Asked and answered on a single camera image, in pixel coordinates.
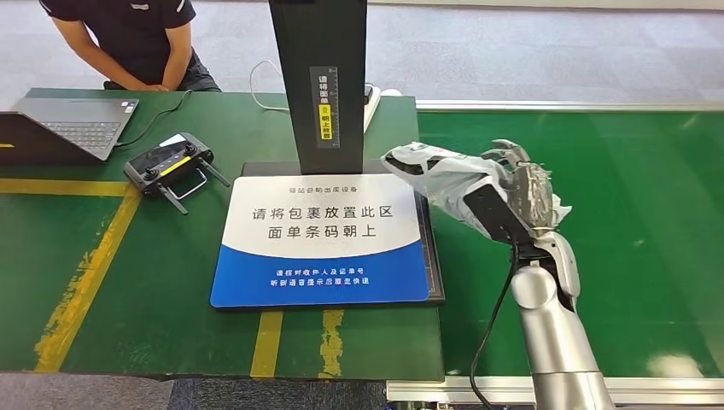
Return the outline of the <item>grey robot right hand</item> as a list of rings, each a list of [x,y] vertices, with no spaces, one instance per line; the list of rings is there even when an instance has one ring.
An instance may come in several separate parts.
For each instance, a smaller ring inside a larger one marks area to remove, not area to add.
[[[481,153],[484,160],[495,161],[505,172],[500,184],[507,203],[523,222],[531,237],[554,231],[572,211],[553,192],[551,173],[531,160],[526,149],[507,139],[494,139],[492,148]]]

